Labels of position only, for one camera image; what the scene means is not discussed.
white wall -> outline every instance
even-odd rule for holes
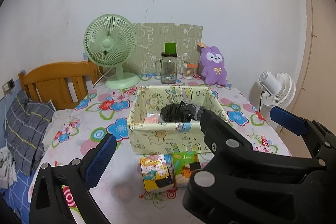
[[[218,46],[228,79],[253,103],[260,73],[297,80],[305,44],[305,0],[5,0],[0,7],[0,84],[25,69],[83,59],[88,24],[105,13],[131,22],[204,27],[202,42]]]

green fan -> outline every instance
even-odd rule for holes
[[[116,74],[109,77],[109,89],[126,89],[139,83],[139,77],[123,71],[123,63],[131,56],[137,43],[133,25],[119,15],[103,15],[86,29],[84,49],[93,63],[113,68]]]

white fan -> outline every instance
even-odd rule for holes
[[[278,106],[286,108],[292,102],[295,95],[295,83],[286,73],[278,73],[275,76],[265,70],[259,76],[259,83],[266,89],[269,95],[265,96],[260,104],[270,108]]]

door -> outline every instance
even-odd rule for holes
[[[297,89],[297,97],[288,110],[299,117],[314,119],[336,134],[336,2],[306,2],[307,41],[300,72],[302,87]],[[279,135],[293,156],[310,157],[301,137],[284,128]]]

purple plush toy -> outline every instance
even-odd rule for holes
[[[207,85],[226,85],[227,72],[224,69],[224,59],[217,47],[201,49],[199,62],[203,67],[204,83]]]

